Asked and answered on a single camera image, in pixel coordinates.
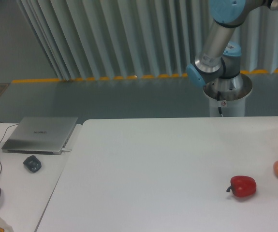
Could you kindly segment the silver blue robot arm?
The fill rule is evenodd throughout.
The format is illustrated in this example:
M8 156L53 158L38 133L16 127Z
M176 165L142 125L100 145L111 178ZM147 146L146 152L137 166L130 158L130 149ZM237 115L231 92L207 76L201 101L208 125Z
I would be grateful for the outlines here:
M278 0L211 0L209 5L214 19L210 33L194 64L186 67L188 78L198 87L224 76L222 56L225 48L235 29L244 23L252 10L266 6L278 11Z

